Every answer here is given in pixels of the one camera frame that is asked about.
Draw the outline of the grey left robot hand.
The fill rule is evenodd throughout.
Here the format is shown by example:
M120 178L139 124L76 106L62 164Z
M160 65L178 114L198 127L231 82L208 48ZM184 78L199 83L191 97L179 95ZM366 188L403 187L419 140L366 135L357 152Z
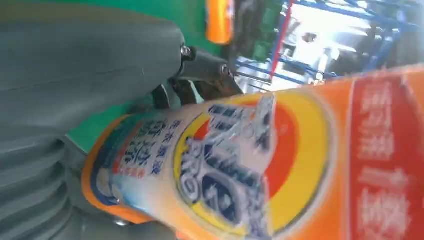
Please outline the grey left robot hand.
M151 221L98 211L81 188L85 151L67 133L111 106L153 94L184 103L241 94L228 63L185 45L171 21L116 8L0 3L0 237L173 240Z

